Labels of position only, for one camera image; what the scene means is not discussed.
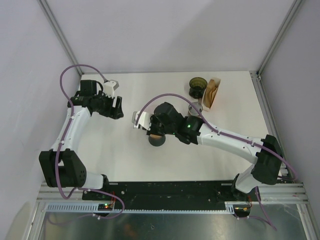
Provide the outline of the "red-rimmed glass carafe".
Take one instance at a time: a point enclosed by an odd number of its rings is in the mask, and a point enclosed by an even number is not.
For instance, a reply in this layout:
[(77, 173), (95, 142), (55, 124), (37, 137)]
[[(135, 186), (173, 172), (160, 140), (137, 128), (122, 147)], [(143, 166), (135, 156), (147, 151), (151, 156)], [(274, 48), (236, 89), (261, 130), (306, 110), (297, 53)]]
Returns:
[(166, 136), (160, 136), (160, 135), (149, 135), (148, 136), (149, 143), (154, 147), (160, 147), (166, 142)]

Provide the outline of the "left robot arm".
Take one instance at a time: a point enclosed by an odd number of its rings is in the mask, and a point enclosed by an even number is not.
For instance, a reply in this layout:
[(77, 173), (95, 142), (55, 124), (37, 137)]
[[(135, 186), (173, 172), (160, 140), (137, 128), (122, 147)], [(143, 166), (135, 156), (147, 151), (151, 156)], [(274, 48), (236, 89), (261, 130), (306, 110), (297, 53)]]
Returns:
[(87, 171), (78, 157), (78, 148), (93, 113), (114, 120), (124, 117), (122, 97), (115, 95), (118, 87), (115, 80), (81, 80), (79, 90), (68, 98), (66, 119), (57, 140), (38, 158), (49, 187), (93, 189), (100, 200), (110, 196), (111, 188), (104, 184), (106, 176)]

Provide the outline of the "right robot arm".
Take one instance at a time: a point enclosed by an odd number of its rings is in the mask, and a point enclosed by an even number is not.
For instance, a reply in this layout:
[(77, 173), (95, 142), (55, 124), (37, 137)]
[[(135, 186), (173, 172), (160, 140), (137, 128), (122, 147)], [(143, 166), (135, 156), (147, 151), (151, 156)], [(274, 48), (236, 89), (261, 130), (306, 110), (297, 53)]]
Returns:
[(173, 135), (184, 144), (218, 148), (247, 160), (251, 165), (235, 176), (231, 196), (242, 201), (255, 187), (277, 183), (282, 165), (282, 151), (272, 135), (245, 137), (219, 130), (197, 116), (183, 116), (168, 102), (158, 105), (150, 117), (149, 135)]

